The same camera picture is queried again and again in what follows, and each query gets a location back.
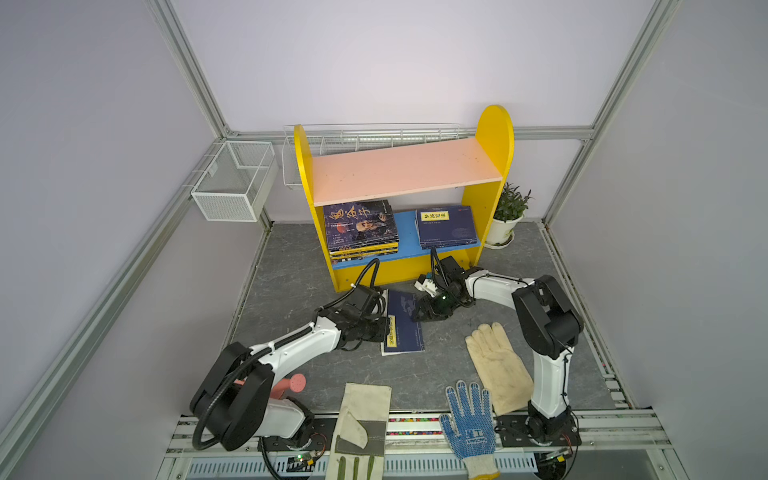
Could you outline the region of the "blue thread-bound book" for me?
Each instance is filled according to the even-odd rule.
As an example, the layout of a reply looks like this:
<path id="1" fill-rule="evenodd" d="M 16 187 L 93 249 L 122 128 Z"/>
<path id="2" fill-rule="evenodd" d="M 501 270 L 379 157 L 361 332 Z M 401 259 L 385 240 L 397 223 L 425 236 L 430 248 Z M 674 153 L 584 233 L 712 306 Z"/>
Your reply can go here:
<path id="1" fill-rule="evenodd" d="M 383 356 L 425 351 L 422 327 L 415 322 L 417 297 L 411 293 L 389 290 L 387 295 L 388 334 L 381 343 Z"/>
<path id="2" fill-rule="evenodd" d="M 422 249 L 458 247 L 478 242 L 469 206 L 420 209 L 415 212 L 415 224 Z"/>

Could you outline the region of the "black book gold lettering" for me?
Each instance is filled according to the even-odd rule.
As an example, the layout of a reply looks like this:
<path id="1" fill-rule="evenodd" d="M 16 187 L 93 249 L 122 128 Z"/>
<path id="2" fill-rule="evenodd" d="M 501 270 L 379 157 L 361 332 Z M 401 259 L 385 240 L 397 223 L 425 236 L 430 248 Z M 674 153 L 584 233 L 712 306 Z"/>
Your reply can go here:
<path id="1" fill-rule="evenodd" d="M 330 259 L 332 264 L 339 264 L 349 261 L 362 260 L 371 256 L 378 255 L 390 255 L 395 254 L 399 250 L 397 244 L 384 244 L 378 246 L 370 246 L 363 249 L 347 249 L 330 252 Z"/>

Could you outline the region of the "purple portrait book front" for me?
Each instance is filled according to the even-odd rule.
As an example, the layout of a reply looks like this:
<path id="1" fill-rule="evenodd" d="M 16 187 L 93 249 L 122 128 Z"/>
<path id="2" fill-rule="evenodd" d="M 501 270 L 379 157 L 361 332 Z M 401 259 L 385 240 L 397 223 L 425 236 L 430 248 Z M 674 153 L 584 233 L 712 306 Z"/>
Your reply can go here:
<path id="1" fill-rule="evenodd" d="M 369 200 L 323 206 L 330 252 L 396 244 L 399 234 L 388 200 Z"/>

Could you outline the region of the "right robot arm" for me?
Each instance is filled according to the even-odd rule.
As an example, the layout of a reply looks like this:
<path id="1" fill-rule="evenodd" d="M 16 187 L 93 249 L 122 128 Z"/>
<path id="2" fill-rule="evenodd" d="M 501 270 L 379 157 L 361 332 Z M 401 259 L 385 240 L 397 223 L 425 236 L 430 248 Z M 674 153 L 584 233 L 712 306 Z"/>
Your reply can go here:
<path id="1" fill-rule="evenodd" d="M 498 416 L 526 408 L 526 428 L 545 444 L 573 428 L 567 392 L 569 368 L 583 321 L 559 282 L 550 275 L 525 280 L 480 267 L 465 270 L 453 257 L 430 252 L 430 272 L 415 282 L 424 293 L 413 313 L 416 322 L 448 319 L 459 307 L 486 300 L 515 311 L 523 338 L 533 353 L 529 373 L 504 327 L 482 324 L 465 338 L 482 385 Z"/>

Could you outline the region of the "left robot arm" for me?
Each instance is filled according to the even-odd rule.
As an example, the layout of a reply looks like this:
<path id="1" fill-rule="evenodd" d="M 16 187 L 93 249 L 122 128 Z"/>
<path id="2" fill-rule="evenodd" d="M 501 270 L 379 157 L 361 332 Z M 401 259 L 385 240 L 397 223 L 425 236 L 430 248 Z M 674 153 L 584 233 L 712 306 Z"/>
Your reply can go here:
<path id="1" fill-rule="evenodd" d="M 314 414 L 295 398 L 274 398 L 272 391 L 321 355 L 386 339 L 387 298 L 375 285 L 379 267 L 378 258 L 368 262 L 351 289 L 315 309 L 306 325 L 267 343 L 226 346 L 190 401 L 197 418 L 192 447 L 233 451 L 253 437 L 278 437 L 295 447 L 310 443 Z"/>

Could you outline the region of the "pink watering can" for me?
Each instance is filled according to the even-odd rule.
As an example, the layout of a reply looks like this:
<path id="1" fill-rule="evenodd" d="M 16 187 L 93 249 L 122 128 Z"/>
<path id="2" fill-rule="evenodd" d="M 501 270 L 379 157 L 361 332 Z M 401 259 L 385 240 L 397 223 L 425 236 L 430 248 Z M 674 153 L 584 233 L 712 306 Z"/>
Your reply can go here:
<path id="1" fill-rule="evenodd" d="M 272 399 L 283 399 L 289 393 L 299 393 L 306 388 L 306 377 L 300 373 L 293 376 L 279 379 L 277 383 L 274 383 L 274 378 L 270 376 L 264 377 L 258 375 L 256 372 L 252 372 L 249 376 L 242 379 L 235 378 L 231 381 L 231 384 L 236 388 L 247 388 L 254 398 L 265 397 L 264 385 L 271 388 L 269 397 Z"/>

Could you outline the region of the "yellow bookshelf pink blue shelves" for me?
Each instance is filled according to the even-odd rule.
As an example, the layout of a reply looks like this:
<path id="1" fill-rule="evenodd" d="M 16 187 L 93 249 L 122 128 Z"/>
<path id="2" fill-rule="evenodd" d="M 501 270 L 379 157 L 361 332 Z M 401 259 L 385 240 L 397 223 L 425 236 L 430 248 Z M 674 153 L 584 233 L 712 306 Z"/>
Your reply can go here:
<path id="1" fill-rule="evenodd" d="M 363 150 L 314 157 L 302 125 L 293 129 L 297 167 L 326 261 L 331 259 L 323 208 L 353 201 L 462 188 L 471 208 L 478 242 L 441 250 L 464 268 L 481 258 L 498 200 L 514 157 L 511 117 L 500 105 L 487 107 L 472 138 Z"/>

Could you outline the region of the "potted green plant white pot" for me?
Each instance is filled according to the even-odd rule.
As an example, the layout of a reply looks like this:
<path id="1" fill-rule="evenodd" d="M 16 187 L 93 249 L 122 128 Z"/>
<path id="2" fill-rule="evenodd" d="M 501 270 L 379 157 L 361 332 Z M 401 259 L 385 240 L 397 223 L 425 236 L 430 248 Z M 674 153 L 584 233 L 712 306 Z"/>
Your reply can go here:
<path id="1" fill-rule="evenodd" d="M 485 240 L 487 248 L 503 249 L 512 242 L 515 226 L 524 218 L 531 200 L 531 190 L 523 192 L 517 185 L 504 185 Z"/>

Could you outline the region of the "beige leather work glove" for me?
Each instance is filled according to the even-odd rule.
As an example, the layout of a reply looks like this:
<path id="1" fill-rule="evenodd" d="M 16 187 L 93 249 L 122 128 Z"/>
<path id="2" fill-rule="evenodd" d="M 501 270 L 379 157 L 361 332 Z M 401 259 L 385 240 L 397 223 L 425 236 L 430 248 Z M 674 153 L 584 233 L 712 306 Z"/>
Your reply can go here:
<path id="1" fill-rule="evenodd" d="M 526 407 L 533 395 L 533 379 L 503 326 L 498 322 L 481 324 L 465 342 L 478 376 L 490 392 L 496 415 Z"/>

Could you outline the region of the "grey green canvas glove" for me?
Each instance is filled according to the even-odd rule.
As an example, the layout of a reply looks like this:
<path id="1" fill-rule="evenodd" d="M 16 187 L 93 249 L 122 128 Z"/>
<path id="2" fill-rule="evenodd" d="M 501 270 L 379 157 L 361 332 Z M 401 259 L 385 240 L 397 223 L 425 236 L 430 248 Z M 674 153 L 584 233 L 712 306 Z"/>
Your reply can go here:
<path id="1" fill-rule="evenodd" d="M 392 388 L 347 383 L 326 479 L 382 479 Z"/>

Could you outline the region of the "blue dotted knit glove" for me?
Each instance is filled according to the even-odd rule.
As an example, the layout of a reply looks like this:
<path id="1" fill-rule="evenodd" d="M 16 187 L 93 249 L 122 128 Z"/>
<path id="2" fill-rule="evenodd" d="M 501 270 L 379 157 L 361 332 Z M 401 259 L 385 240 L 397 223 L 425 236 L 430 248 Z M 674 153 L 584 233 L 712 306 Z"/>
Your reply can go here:
<path id="1" fill-rule="evenodd" d="M 469 479 L 497 479 L 495 423 L 490 393 L 478 383 L 459 380 L 446 388 L 448 414 L 439 417 L 443 434 Z"/>

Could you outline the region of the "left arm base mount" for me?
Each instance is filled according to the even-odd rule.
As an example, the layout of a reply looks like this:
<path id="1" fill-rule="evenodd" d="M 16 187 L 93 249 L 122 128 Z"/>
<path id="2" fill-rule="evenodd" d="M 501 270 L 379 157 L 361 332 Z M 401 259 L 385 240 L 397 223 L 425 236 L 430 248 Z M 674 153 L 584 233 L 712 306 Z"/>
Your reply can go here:
<path id="1" fill-rule="evenodd" d="M 300 445 L 277 436 L 259 437 L 258 450 L 271 479 L 322 478 L 330 456 L 333 418 L 320 418 L 309 427 L 307 441 Z"/>

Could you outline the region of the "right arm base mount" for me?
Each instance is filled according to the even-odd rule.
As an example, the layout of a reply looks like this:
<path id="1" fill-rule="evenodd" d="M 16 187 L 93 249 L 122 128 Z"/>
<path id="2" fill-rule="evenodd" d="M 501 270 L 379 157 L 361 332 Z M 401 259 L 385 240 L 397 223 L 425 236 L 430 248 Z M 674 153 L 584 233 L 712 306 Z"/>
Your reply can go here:
<path id="1" fill-rule="evenodd" d="M 538 414 L 514 413 L 496 419 L 495 432 L 503 447 L 577 447 L 582 445 L 574 415 L 565 412 L 554 419 Z"/>

